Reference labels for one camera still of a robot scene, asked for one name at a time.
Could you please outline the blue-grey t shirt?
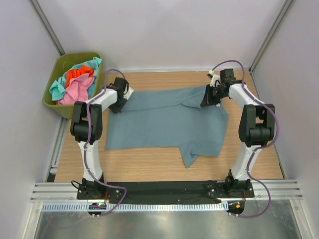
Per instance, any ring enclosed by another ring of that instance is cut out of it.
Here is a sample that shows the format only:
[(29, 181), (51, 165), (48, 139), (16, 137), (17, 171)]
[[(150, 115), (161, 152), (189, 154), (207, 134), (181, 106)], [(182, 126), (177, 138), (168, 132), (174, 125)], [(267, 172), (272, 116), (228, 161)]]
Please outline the blue-grey t shirt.
[(106, 150), (177, 147), (185, 167), (199, 156), (218, 157), (229, 115), (202, 106), (205, 87), (133, 92), (121, 113), (109, 113)]

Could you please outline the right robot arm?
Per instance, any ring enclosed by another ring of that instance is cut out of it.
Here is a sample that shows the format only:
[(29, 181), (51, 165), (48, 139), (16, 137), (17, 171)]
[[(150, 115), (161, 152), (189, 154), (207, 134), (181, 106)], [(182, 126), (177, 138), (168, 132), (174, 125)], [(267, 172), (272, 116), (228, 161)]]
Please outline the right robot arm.
[(260, 151), (274, 139), (275, 107), (265, 104), (246, 86), (237, 80), (233, 69), (224, 69), (218, 75), (210, 70), (210, 83), (206, 85), (201, 106), (220, 106), (223, 98), (234, 100), (242, 109), (238, 128), (242, 142), (235, 165), (229, 170), (224, 182), (216, 183), (210, 191), (211, 198), (252, 197), (251, 170)]

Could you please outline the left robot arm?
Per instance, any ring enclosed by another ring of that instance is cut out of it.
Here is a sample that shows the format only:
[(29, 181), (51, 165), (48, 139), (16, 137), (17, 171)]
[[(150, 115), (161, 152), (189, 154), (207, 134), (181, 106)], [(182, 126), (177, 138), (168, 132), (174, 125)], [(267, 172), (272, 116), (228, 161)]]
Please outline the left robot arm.
[(93, 98), (74, 104), (71, 135), (81, 151), (84, 173), (76, 188), (77, 199), (101, 199), (107, 192), (100, 165), (99, 140), (103, 132), (103, 112), (120, 113), (133, 90), (125, 78), (116, 77)]

